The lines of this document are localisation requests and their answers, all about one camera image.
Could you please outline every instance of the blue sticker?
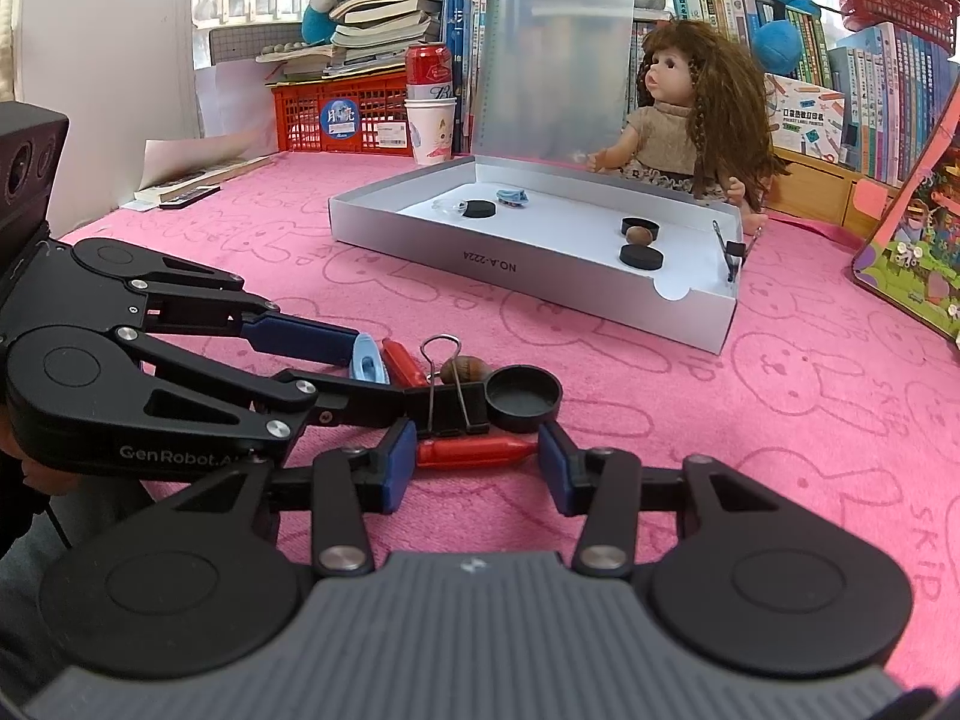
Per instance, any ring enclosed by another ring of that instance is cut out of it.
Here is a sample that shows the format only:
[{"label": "blue sticker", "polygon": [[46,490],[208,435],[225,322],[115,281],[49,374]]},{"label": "blue sticker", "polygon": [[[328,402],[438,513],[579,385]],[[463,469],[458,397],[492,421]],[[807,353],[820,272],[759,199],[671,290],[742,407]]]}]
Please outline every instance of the blue sticker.
[{"label": "blue sticker", "polygon": [[320,111],[320,127],[335,140],[352,138],[360,129],[360,109],[353,100],[330,100]]}]

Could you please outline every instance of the doll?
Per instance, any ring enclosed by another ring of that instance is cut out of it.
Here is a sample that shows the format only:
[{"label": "doll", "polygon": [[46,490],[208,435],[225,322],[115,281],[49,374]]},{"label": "doll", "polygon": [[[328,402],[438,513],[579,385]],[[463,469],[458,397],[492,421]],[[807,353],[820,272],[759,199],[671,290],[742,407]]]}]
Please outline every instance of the doll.
[{"label": "doll", "polygon": [[760,201],[775,175],[763,73],[750,53],[706,22],[674,20],[643,40],[640,108],[620,140],[589,156],[589,170],[616,170],[699,200],[740,207],[743,231],[767,220]]}]

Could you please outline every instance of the white tray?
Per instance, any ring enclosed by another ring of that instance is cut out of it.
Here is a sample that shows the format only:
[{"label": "white tray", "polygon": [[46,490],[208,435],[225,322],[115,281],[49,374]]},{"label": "white tray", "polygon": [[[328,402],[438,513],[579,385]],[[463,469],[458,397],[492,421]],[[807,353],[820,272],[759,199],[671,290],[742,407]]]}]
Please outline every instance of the white tray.
[{"label": "white tray", "polygon": [[[491,218],[450,217],[445,199],[489,199],[525,189],[520,209]],[[619,260],[624,217],[661,225],[658,271]],[[464,157],[330,199],[335,240],[533,295],[612,322],[719,353],[733,319],[739,278],[713,229],[742,241],[740,215],[685,194],[582,170],[496,157]]]}]

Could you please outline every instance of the red marker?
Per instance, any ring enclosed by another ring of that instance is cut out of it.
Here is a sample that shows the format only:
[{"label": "red marker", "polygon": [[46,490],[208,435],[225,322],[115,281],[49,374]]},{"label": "red marker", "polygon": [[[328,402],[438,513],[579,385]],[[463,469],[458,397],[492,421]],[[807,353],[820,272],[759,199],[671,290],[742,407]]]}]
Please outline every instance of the red marker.
[{"label": "red marker", "polygon": [[438,471],[501,469],[515,466],[536,452],[536,442],[512,436],[434,439],[416,447],[416,467]]},{"label": "red marker", "polygon": [[390,373],[390,382],[397,386],[429,386],[424,370],[410,356],[407,347],[398,341],[384,338],[383,364]]}]

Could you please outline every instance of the black remote control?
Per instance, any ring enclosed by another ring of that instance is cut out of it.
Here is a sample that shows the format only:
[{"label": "black remote control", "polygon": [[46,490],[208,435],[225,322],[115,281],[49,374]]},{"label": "black remote control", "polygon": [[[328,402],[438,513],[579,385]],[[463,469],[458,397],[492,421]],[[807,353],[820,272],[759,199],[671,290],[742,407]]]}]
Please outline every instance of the black remote control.
[{"label": "black remote control", "polygon": [[161,201],[160,208],[167,210],[186,208],[188,205],[193,205],[197,200],[202,200],[204,197],[208,197],[210,194],[216,194],[218,191],[220,191],[220,187],[194,187],[182,194],[171,197],[169,200]]}]

